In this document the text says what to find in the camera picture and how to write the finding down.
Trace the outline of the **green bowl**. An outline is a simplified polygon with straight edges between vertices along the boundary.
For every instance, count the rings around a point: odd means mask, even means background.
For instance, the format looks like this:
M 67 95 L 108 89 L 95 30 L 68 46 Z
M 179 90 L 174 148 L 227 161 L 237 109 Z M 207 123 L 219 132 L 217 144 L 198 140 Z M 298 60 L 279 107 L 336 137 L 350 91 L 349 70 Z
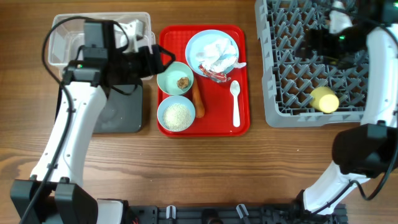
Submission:
M 185 89 L 177 86 L 177 81 L 182 77 L 190 79 L 190 85 Z M 165 72 L 157 75 L 157 84 L 162 92 L 168 95 L 184 95 L 193 85 L 193 72 L 191 68 L 182 62 L 174 62 Z

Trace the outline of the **brown food scrap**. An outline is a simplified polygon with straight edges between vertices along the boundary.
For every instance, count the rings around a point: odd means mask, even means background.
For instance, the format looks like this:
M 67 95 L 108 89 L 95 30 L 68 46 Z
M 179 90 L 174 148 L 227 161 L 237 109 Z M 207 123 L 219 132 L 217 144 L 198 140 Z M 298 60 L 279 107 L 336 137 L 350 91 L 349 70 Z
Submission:
M 177 86 L 182 90 L 190 85 L 190 79 L 188 77 L 182 77 L 177 81 Z

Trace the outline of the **white napkin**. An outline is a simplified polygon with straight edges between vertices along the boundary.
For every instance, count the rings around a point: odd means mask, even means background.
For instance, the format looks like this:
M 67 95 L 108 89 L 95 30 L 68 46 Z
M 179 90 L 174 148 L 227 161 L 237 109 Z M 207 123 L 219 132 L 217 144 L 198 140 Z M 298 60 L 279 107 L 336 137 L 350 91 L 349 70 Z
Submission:
M 239 50 L 227 38 L 219 38 L 205 45 L 195 58 L 207 72 L 225 73 L 229 68 L 243 68 L 246 62 L 238 62 Z

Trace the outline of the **yellow cup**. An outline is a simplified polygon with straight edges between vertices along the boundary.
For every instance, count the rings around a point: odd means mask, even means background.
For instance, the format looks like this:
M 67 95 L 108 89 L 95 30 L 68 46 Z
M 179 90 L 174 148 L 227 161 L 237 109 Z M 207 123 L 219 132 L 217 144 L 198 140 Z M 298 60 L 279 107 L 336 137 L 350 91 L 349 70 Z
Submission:
M 333 113 L 340 105 L 340 101 L 335 95 L 335 92 L 327 86 L 315 88 L 310 93 L 310 96 L 312 97 L 310 106 L 323 113 Z

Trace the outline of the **light blue bowl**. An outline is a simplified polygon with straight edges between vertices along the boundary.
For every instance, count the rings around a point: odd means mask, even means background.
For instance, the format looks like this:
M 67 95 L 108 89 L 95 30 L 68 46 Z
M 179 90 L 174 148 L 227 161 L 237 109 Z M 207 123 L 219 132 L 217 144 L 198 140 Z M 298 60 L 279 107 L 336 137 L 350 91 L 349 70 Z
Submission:
M 191 121 L 190 126 L 193 124 L 193 121 L 195 120 L 195 107 L 194 107 L 193 103 L 192 103 L 188 98 L 186 98 L 186 97 L 184 97 L 184 96 L 169 96 L 169 97 L 167 97 L 166 99 L 164 99 L 164 100 L 160 103 L 160 105 L 158 106 L 158 109 L 157 109 L 157 119 L 158 119 L 158 122 L 159 122 L 160 125 L 161 125 L 163 128 L 165 128 L 167 131 L 170 131 L 170 130 L 168 130 L 168 129 L 166 128 L 166 126 L 165 126 L 165 123 L 164 123 L 164 120 L 163 120 L 163 113 L 164 113 L 165 109 L 166 109 L 168 106 L 170 106 L 170 105 L 172 105 L 172 104 L 175 104 L 175 103 L 183 104 L 183 105 L 187 106 L 188 109 L 190 110 L 190 113 L 191 113 L 191 116 L 192 116 L 192 121 Z

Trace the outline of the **red snack wrapper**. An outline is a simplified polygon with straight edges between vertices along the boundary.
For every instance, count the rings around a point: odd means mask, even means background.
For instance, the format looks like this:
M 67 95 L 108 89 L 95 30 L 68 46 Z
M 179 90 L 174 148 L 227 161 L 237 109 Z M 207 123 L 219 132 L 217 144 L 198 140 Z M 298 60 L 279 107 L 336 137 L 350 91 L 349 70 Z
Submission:
M 204 76 L 208 77 L 209 79 L 213 80 L 214 82 L 226 83 L 226 82 L 230 81 L 230 79 L 231 79 L 230 77 L 227 77 L 227 75 L 223 72 L 217 73 L 217 72 L 214 72 L 211 70 L 207 70 L 202 65 L 200 65 L 198 68 L 202 71 Z

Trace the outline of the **white rice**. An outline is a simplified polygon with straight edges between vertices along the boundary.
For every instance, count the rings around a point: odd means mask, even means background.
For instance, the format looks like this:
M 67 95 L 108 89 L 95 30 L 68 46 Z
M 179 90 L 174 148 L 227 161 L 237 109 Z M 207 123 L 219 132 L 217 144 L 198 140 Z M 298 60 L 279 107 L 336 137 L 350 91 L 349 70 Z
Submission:
M 168 106 L 163 113 L 165 126 L 170 131 L 183 131 L 192 121 L 190 110 L 187 106 L 175 103 Z

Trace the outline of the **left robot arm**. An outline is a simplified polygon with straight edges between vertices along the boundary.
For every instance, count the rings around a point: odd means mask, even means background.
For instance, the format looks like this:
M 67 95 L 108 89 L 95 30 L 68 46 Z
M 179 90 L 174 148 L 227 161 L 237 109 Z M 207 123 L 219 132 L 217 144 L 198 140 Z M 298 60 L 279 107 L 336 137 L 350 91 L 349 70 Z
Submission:
M 116 46 L 113 20 L 84 19 L 85 43 L 57 80 L 63 93 L 45 151 L 10 192 L 22 223 L 96 223 L 100 205 L 82 188 L 88 145 L 109 92 L 166 71 L 157 44 L 133 52 Z

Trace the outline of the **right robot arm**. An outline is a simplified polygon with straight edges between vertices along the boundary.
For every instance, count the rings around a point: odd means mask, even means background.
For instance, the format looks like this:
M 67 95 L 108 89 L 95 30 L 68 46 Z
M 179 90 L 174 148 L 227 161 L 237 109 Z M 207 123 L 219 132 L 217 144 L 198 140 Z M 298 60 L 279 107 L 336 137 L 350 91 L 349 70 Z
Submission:
M 363 199 L 374 199 L 397 167 L 397 2 L 364 1 L 350 12 L 335 1 L 328 9 L 329 26 L 309 29 L 297 51 L 316 51 L 325 63 L 353 67 L 352 56 L 369 57 L 368 94 L 361 124 L 340 132 L 333 141 L 332 161 L 321 177 L 297 197 L 293 218 L 324 221 L 352 191 L 370 179 L 379 183 Z

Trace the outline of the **grey dishwasher rack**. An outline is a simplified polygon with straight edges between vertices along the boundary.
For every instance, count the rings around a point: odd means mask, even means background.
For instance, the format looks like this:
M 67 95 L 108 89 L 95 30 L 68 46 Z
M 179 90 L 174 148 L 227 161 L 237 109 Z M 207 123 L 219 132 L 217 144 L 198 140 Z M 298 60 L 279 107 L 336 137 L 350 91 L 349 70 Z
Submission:
M 368 94 L 367 51 L 356 53 L 353 67 L 346 70 L 325 64 L 315 52 L 311 58 L 296 57 L 306 30 L 329 25 L 326 10 L 314 1 L 257 0 L 255 13 L 267 123 L 277 128 L 360 123 Z M 333 90 L 340 101 L 333 113 L 310 106 L 310 93 L 321 86 Z

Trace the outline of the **black waste tray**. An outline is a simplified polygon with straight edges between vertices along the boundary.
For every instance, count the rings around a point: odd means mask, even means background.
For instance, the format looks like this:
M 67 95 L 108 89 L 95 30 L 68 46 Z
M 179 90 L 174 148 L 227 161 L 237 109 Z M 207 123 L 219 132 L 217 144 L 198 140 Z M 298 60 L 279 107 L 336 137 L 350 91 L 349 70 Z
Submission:
M 78 137 L 92 134 L 136 133 L 142 128 L 142 82 L 118 85 L 126 95 L 111 90 L 107 96 L 101 86 L 71 82 L 65 86 L 72 97 L 70 131 Z

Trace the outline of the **light blue plate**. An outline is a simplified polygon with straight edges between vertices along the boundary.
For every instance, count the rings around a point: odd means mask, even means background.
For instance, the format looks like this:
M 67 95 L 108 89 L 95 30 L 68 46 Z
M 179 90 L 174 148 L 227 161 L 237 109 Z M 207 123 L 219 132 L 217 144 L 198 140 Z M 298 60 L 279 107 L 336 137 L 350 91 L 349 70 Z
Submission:
M 189 41 L 185 49 L 185 57 L 188 66 L 197 74 L 204 76 L 202 71 L 198 68 L 200 66 L 199 61 L 195 58 L 196 54 L 201 52 L 205 45 L 208 45 L 219 38 L 227 38 L 232 41 L 233 45 L 238 49 L 237 43 L 233 38 L 225 32 L 220 30 L 204 30 L 195 34 Z M 227 69 L 225 74 L 232 71 L 233 68 Z

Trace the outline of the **orange carrot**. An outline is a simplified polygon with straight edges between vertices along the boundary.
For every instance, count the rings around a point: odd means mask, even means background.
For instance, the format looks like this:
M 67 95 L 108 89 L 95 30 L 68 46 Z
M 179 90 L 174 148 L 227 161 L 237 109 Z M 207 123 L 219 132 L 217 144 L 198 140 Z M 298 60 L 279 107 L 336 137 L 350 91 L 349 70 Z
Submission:
M 194 78 L 192 85 L 192 102 L 195 107 L 195 117 L 202 118 L 205 115 L 205 107 L 201 99 L 197 79 Z

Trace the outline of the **clear plastic bin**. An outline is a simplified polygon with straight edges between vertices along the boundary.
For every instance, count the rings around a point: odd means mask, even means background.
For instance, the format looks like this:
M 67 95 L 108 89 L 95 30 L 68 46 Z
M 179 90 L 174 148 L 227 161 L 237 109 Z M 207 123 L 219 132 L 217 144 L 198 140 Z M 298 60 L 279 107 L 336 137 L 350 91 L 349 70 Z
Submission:
M 155 34 L 151 30 L 150 15 L 147 12 L 91 12 L 77 13 L 77 16 L 90 17 L 92 19 L 114 20 L 122 28 L 114 27 L 116 47 L 122 47 L 130 42 L 127 52 L 135 47 L 151 46 L 155 44 Z M 131 40 L 135 28 L 135 21 L 140 20 L 144 24 L 143 38 L 136 42 Z M 69 61 L 76 57 L 79 46 L 85 43 L 84 21 L 68 21 L 57 27 L 49 39 L 48 63 L 62 71 Z

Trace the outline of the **red serving tray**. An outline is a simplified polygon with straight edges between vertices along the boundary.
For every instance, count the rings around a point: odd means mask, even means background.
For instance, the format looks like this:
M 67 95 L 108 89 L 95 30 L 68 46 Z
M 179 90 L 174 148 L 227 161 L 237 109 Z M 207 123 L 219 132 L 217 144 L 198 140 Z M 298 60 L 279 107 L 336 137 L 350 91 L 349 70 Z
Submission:
M 204 30 L 220 30 L 230 35 L 239 49 L 239 62 L 246 61 L 246 43 L 244 32 L 235 25 L 175 25 L 164 28 L 159 35 L 159 44 L 175 54 L 178 62 L 188 65 L 185 49 L 188 41 L 197 33 Z M 230 92 L 231 82 L 216 83 L 207 77 L 193 71 L 198 81 L 201 99 L 205 107 L 205 115 L 196 118 L 193 124 L 181 132 L 170 132 L 157 123 L 158 129 L 168 137 L 220 137 L 239 136 L 250 127 L 250 106 L 248 91 L 247 68 L 234 68 L 229 76 L 232 81 L 237 80 L 240 86 L 238 96 L 240 127 L 233 126 L 233 96 Z

